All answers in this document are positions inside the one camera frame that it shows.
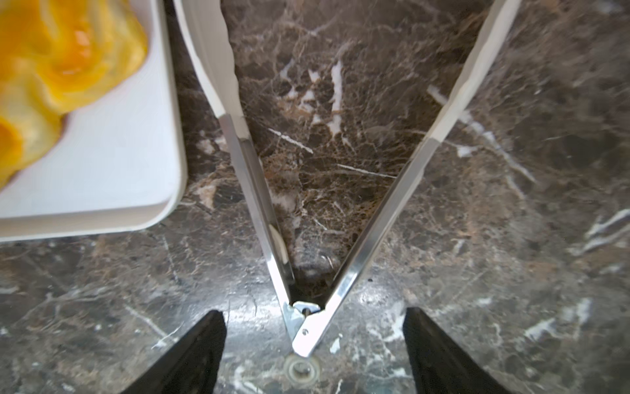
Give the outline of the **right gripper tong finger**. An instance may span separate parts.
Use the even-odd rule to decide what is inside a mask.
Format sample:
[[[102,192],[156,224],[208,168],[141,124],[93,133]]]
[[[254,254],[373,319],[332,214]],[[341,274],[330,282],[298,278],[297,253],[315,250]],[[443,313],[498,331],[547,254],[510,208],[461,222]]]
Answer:
[[[292,306],[295,277],[279,230],[263,167],[241,106],[234,53],[219,1],[175,1],[177,20],[195,74],[231,155],[231,164],[244,193],[262,247],[289,338],[304,321]]]
[[[493,3],[446,104],[352,247],[334,278],[323,308],[308,315],[301,324],[292,341],[293,351],[298,356],[309,357],[313,354],[342,303],[373,260],[385,235],[423,179],[432,156],[451,133],[487,77],[513,26],[520,5],[520,1]]]

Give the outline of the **twisted yellow fake bread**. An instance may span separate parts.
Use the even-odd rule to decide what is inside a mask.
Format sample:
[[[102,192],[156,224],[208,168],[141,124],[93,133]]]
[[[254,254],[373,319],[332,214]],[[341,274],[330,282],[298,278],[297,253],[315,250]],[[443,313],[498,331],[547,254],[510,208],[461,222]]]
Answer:
[[[136,73],[148,45],[128,1],[3,1],[1,184],[57,144],[68,113]]]

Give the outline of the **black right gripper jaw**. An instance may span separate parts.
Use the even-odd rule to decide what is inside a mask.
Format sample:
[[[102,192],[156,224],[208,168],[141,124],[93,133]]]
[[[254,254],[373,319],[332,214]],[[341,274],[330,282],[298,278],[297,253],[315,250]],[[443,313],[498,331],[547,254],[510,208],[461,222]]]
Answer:
[[[420,308],[406,310],[403,334],[418,393],[510,393]]]
[[[226,334],[223,313],[209,311],[122,393],[212,393]]]

